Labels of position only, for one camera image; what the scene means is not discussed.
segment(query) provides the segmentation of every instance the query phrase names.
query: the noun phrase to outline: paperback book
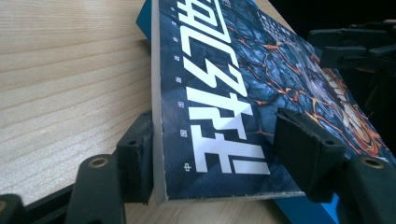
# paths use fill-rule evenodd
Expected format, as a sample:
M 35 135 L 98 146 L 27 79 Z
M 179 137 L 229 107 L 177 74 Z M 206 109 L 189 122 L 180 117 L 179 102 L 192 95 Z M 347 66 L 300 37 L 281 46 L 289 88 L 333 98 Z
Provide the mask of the paperback book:
M 396 164 L 320 52 L 249 1 L 153 1 L 151 27 L 158 202 L 304 195 L 273 153 L 279 107 L 339 138 L 347 158 Z

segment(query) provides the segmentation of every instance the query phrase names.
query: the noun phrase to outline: light wooden surface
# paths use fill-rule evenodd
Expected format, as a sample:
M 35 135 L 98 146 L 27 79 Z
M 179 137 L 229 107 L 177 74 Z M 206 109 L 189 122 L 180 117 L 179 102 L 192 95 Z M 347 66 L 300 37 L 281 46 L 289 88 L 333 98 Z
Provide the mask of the light wooden surface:
M 151 108 L 143 0 L 0 0 L 0 194 L 32 203 Z M 286 24 L 266 0 L 256 1 Z M 272 201 L 127 204 L 130 223 L 284 223 Z

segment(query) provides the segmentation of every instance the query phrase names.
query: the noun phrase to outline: clamp hole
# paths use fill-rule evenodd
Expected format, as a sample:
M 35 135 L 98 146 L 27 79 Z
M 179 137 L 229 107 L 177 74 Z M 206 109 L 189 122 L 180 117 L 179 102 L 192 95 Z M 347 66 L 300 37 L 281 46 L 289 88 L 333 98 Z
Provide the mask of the clamp hole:
M 334 141 L 332 141 L 332 140 L 326 140 L 326 141 L 324 141 L 324 143 L 326 145 L 334 145 Z
M 135 145 L 137 142 L 135 141 L 135 140 L 129 140 L 128 141 L 128 145 L 129 146 L 133 146 L 133 145 Z
M 375 168 L 375 169 L 384 168 L 384 163 L 382 163 L 382 161 L 373 160 L 373 159 L 368 158 L 368 157 L 361 158 L 361 162 L 363 164 L 368 165 L 368 166 L 370 166 L 372 168 Z
M 100 158 L 96 158 L 94 160 L 90 161 L 90 167 L 91 168 L 99 168 L 102 167 L 104 165 L 106 165 L 108 163 L 108 159 L 104 158 L 104 157 L 100 157 Z

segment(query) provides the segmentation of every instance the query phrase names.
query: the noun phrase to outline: wooden table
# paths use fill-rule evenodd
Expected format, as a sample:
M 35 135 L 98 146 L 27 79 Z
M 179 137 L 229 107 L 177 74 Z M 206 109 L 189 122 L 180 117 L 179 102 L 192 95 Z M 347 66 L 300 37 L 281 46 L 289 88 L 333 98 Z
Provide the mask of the wooden table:
M 0 194 L 28 204 L 73 183 L 82 161 L 112 153 L 151 109 L 149 42 L 135 24 L 143 2 L 0 1 Z M 130 223 L 288 222 L 272 201 L 126 211 Z

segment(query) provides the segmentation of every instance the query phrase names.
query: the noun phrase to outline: blue object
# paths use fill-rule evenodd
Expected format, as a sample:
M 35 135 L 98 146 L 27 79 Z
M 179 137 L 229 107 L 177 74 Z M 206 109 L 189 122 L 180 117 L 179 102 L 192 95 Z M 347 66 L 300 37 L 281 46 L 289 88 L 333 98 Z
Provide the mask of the blue object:
M 136 20 L 137 26 L 151 42 L 151 0 L 147 0 Z
M 254 1 L 248 1 L 258 7 Z M 151 41 L 151 0 L 147 0 L 143 5 L 136 24 Z M 274 201 L 291 223 L 339 223 L 336 215 L 337 195 L 334 195 L 331 203 L 312 203 L 306 197 L 280 198 Z

